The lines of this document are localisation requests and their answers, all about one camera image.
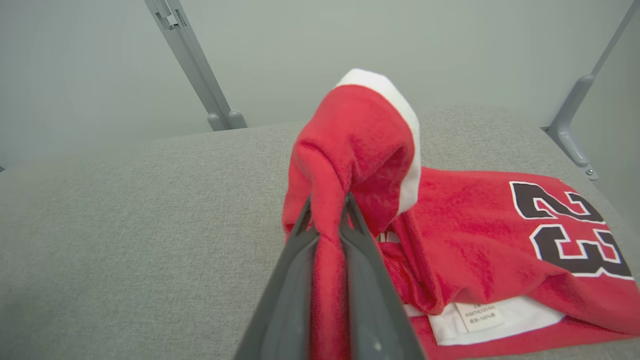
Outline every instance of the gray fabric surface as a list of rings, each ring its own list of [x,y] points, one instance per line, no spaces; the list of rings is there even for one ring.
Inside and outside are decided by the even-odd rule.
[[[540,131],[502,109],[421,119],[422,164],[559,177],[640,246]],[[300,124],[171,138],[0,174],[0,359],[230,359],[283,246]],[[617,341],[508,359],[636,359]]]

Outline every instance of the red fabric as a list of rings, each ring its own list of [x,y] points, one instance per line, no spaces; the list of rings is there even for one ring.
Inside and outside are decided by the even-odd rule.
[[[436,345],[426,316],[412,318],[429,358],[517,354],[640,335],[635,281],[573,275],[539,259],[530,239],[540,225],[562,225],[571,239],[561,244],[564,254],[576,256],[576,240],[596,240],[594,229],[608,226],[554,213],[540,202],[556,218],[523,218],[510,181],[537,184],[575,213],[585,213],[567,199],[575,191],[551,177],[422,168],[418,203],[392,224],[401,244],[380,244],[387,269],[401,298],[429,315],[450,302],[487,304],[527,295],[570,317],[500,340],[446,347]],[[612,249],[603,252],[615,257]]]
[[[338,237],[347,192],[376,236],[396,216],[415,149],[410,128],[380,94],[356,85],[332,90],[300,133],[289,165],[282,217],[287,237],[311,194],[321,237],[312,285],[312,358],[348,359],[346,267]]]

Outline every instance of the clothing tag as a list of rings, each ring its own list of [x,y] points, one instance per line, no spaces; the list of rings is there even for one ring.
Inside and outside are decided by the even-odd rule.
[[[455,303],[462,321],[469,332],[489,329],[504,324],[502,315],[495,304],[460,304]]]

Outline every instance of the gray wall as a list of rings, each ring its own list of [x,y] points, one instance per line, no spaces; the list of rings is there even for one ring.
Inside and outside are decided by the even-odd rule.
[[[547,125],[631,0],[183,0],[250,126],[306,121],[352,67],[414,107]],[[0,3],[0,165],[209,131],[143,0]]]
[[[640,234],[640,12],[636,12],[575,115],[573,130],[595,185]]]

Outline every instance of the white label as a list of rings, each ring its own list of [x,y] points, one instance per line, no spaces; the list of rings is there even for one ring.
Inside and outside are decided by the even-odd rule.
[[[502,315],[495,304],[455,304],[469,332],[485,330],[504,324]]]

